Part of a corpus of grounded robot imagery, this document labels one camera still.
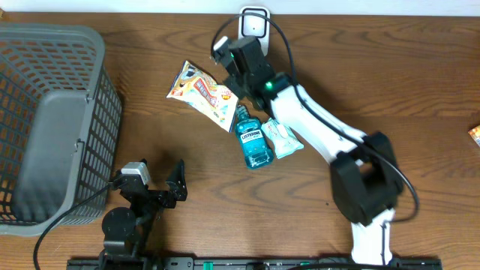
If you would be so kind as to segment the yellow snack chip bag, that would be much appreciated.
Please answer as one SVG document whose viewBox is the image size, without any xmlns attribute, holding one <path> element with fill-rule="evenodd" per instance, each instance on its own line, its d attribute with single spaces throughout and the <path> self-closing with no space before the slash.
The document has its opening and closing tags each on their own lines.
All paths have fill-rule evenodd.
<svg viewBox="0 0 480 270">
<path fill-rule="evenodd" d="M 239 98 L 189 61 L 184 61 L 166 98 L 183 101 L 225 131 L 232 130 Z"/>
</svg>

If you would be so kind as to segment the blue Listerine mouthwash bottle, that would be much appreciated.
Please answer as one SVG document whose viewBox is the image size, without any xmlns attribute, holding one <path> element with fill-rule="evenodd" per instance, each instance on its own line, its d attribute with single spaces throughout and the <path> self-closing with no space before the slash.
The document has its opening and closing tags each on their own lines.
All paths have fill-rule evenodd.
<svg viewBox="0 0 480 270">
<path fill-rule="evenodd" d="M 274 155 L 263 135 L 260 120 L 252 117 L 244 105 L 238 105 L 235 114 L 235 135 L 241 145 L 247 168 L 255 170 L 269 165 Z"/>
</svg>

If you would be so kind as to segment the mint green snack packet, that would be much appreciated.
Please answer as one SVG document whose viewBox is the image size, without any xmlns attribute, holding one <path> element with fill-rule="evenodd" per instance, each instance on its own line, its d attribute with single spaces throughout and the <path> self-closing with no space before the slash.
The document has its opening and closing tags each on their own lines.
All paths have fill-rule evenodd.
<svg viewBox="0 0 480 270">
<path fill-rule="evenodd" d="M 270 118 L 262 124 L 262 131 L 273 142 L 274 152 L 278 159 L 284 158 L 304 148 L 292 130 L 277 119 Z"/>
</svg>

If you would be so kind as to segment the small orange snack packet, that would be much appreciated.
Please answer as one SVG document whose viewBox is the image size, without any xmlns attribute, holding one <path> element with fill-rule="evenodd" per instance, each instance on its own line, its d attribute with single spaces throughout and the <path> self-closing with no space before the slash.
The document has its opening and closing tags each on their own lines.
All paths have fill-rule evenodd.
<svg viewBox="0 0 480 270">
<path fill-rule="evenodd" d="M 468 131 L 470 137 L 475 141 L 477 146 L 480 146 L 480 126 L 477 125 Z"/>
</svg>

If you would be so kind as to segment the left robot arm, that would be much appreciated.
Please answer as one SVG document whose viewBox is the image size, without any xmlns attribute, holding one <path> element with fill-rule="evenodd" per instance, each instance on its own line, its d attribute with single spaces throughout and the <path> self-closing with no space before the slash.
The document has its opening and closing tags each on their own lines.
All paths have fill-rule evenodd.
<svg viewBox="0 0 480 270">
<path fill-rule="evenodd" d="M 153 269 L 154 260 L 143 250 L 154 222 L 165 209 L 174 209 L 188 197 L 185 162 L 180 160 L 166 180 L 167 190 L 149 188 L 151 176 L 145 159 L 127 163 L 115 175 L 112 189 L 130 205 L 110 210 L 102 220 L 103 250 L 99 269 Z"/>
</svg>

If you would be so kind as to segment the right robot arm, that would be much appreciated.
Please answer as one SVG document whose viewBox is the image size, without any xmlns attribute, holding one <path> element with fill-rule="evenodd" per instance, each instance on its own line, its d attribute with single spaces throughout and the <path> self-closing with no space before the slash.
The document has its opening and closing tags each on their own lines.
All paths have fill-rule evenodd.
<svg viewBox="0 0 480 270">
<path fill-rule="evenodd" d="M 405 180 L 389 138 L 367 135 L 321 107 L 295 73 L 274 71 L 254 36 L 213 40 L 211 56 L 226 69 L 224 83 L 237 97 L 293 129 L 328 163 L 334 203 L 352 226 L 353 262 L 388 266 L 390 229 Z"/>
</svg>

